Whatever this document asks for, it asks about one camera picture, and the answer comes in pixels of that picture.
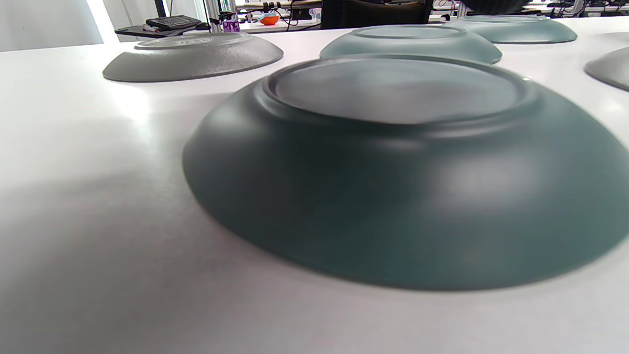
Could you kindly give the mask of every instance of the chair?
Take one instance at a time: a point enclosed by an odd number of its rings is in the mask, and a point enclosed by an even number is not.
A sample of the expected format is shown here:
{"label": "chair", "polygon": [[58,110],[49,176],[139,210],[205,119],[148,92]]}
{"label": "chair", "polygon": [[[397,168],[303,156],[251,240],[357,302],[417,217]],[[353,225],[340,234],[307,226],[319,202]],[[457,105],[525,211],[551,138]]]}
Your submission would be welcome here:
{"label": "chair", "polygon": [[433,0],[372,3],[364,0],[322,0],[321,29],[428,23]]}

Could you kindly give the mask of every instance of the table surface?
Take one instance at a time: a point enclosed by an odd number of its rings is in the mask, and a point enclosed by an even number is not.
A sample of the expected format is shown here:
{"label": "table surface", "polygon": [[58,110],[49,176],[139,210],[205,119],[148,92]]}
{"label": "table surface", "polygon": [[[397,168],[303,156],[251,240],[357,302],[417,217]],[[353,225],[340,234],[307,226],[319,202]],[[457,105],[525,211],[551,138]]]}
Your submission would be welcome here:
{"label": "table surface", "polygon": [[[498,65],[629,146],[629,93],[582,71],[629,45],[629,18],[563,22],[576,42],[500,45]],[[345,32],[261,35],[282,60],[176,83],[103,79],[132,43],[0,53],[0,353],[628,353],[627,243],[533,285],[412,292],[296,267],[201,210],[181,152],[202,117]]]}

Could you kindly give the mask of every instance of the gray plate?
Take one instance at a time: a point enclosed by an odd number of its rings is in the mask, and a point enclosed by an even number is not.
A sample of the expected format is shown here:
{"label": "gray plate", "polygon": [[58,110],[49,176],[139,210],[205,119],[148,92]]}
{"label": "gray plate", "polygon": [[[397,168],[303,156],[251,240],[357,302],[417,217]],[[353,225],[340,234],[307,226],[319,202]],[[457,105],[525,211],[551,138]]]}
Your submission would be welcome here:
{"label": "gray plate", "polygon": [[185,35],[139,43],[109,63],[103,76],[131,83],[199,79],[265,66],[283,55],[273,43],[246,33]]}
{"label": "gray plate", "polygon": [[629,232],[624,147],[567,99],[476,62],[288,67],[210,112],[183,167],[236,235],[378,285],[519,285],[589,263]]}
{"label": "gray plate", "polygon": [[359,28],[342,35],[321,51],[321,58],[351,54],[430,55],[490,64],[503,56],[485,38],[460,28],[394,25]]}
{"label": "gray plate", "polygon": [[592,60],[586,65],[586,73],[606,84],[629,91],[629,48]]}
{"label": "gray plate", "polygon": [[448,24],[477,33],[492,43],[546,44],[577,39],[577,34],[548,17],[518,15],[466,16]]}

